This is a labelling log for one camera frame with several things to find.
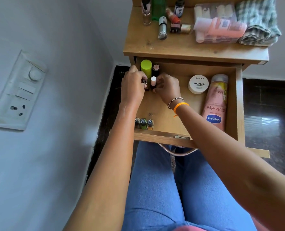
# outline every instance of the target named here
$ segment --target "hand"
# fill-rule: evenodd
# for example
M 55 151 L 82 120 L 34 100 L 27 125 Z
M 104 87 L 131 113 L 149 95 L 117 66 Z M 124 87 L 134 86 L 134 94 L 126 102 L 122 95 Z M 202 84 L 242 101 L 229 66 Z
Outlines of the hand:
M 174 98 L 181 97 L 179 80 L 162 73 L 156 78 L 156 88 L 153 92 L 158 93 L 162 101 L 168 105 Z M 171 103 L 170 108 L 173 109 L 180 102 L 182 102 L 181 99 L 176 99 Z
M 138 109 L 147 86 L 141 82 L 141 79 L 147 80 L 148 78 L 144 72 L 138 71 L 136 66 L 131 66 L 121 83 L 122 104 Z

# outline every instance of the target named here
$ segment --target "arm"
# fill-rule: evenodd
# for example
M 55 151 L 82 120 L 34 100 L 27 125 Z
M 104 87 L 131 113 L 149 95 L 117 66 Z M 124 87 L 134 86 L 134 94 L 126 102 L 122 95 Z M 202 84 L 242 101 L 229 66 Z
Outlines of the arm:
M 64 230 L 121 230 L 131 173 L 134 120 L 147 79 L 131 66 L 122 79 L 117 118 Z
M 162 74 L 157 82 L 155 91 L 166 104 L 181 96 L 176 78 Z M 285 176 L 189 106 L 176 113 L 236 201 L 270 230 L 285 229 Z

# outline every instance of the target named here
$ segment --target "vaseline logo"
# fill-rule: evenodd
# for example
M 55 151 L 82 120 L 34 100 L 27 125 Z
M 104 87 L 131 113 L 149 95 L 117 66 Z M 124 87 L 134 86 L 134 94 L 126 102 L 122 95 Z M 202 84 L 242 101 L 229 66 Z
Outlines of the vaseline logo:
M 206 120 L 211 123 L 221 123 L 222 118 L 220 116 L 210 114 L 206 117 Z

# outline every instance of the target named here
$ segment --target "light switch board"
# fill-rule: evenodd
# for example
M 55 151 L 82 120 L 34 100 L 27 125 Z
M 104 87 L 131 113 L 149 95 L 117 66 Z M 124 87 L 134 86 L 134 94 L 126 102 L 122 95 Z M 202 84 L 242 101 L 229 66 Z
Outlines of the light switch board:
M 25 130 L 47 67 L 21 51 L 0 96 L 0 127 Z

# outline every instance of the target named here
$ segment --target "dark floor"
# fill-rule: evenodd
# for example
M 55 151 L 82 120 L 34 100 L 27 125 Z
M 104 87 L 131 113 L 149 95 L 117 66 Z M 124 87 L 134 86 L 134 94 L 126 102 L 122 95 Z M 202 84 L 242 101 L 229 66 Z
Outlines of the dark floor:
M 121 79 L 128 69 L 126 66 L 117 66 L 115 69 L 88 177 L 117 116 Z M 285 82 L 243 79 L 243 86 L 246 146 L 270 150 L 271 158 L 265 160 L 285 175 Z

